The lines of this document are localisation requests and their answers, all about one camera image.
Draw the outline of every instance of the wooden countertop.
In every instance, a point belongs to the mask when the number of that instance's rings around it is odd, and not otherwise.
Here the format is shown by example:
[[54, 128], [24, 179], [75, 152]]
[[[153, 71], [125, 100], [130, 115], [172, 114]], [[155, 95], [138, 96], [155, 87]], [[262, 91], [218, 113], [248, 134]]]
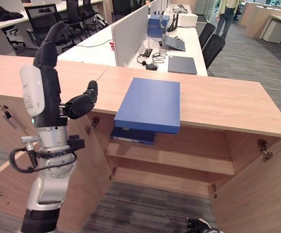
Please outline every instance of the wooden countertop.
[[[0, 95], [22, 97], [19, 68], [29, 57], [0, 56]], [[62, 102], [99, 85], [94, 111], [115, 114], [133, 77], [181, 83], [181, 123], [281, 137], [281, 112], [260, 83], [58, 61]]]

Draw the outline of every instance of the white box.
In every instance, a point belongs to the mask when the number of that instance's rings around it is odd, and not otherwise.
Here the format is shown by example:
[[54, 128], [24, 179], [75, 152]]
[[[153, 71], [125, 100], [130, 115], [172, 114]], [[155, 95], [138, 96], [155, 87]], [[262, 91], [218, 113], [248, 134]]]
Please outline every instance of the white box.
[[198, 16], [195, 14], [179, 14], [178, 26], [195, 27], [197, 25]]

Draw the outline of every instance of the blue book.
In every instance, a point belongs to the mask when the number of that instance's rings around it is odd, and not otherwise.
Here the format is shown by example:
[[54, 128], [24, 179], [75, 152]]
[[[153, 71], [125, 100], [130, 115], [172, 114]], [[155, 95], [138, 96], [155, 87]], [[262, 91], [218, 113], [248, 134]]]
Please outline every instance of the blue book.
[[180, 83], [133, 78], [115, 126], [162, 133], [180, 129]]
[[153, 145], [155, 132], [144, 130], [133, 130], [114, 127], [111, 138], [116, 140], [137, 142], [147, 145]]

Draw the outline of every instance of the black bag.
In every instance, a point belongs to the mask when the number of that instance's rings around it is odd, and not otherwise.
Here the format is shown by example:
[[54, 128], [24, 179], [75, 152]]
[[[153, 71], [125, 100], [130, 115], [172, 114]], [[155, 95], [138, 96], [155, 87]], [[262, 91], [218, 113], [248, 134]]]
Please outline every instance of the black bag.
[[18, 12], [9, 12], [0, 6], [0, 22], [8, 21], [11, 19], [23, 18], [24, 16]]

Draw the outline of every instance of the door hinge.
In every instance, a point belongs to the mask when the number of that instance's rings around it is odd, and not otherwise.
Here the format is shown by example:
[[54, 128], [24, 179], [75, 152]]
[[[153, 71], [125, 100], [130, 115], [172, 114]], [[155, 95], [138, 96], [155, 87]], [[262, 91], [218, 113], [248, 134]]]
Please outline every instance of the door hinge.
[[217, 195], [217, 186], [215, 184], [212, 184], [212, 193], [213, 193], [214, 199], [216, 199], [218, 197], [218, 195]]
[[257, 143], [258, 143], [259, 150], [263, 155], [263, 161], [264, 162], [268, 161], [270, 158], [272, 158], [274, 156], [274, 154], [272, 152], [267, 151], [268, 143], [267, 143], [266, 140], [259, 139], [257, 141]]
[[95, 116], [93, 117], [93, 122], [90, 126], [86, 126], [85, 130], [87, 133], [90, 133], [92, 129], [96, 128], [99, 123], [99, 117]]
[[112, 180], [112, 178], [115, 176], [115, 174], [116, 174], [116, 167], [114, 167], [112, 169], [112, 174], [109, 176], [109, 179]]

